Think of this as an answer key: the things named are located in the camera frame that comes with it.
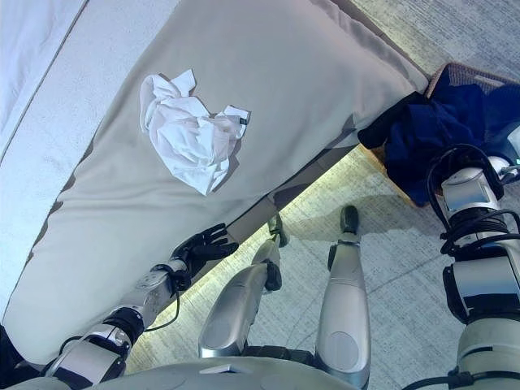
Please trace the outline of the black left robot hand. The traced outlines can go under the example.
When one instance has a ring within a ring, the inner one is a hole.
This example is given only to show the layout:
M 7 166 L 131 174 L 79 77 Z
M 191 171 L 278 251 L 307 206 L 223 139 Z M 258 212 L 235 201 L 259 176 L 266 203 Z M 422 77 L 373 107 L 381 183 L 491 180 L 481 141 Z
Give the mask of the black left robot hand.
M 193 278 L 210 261 L 222 260 L 234 254 L 239 244 L 228 239 L 225 223 L 219 223 L 189 237 L 178 245 L 171 254 L 171 260 L 180 260 Z

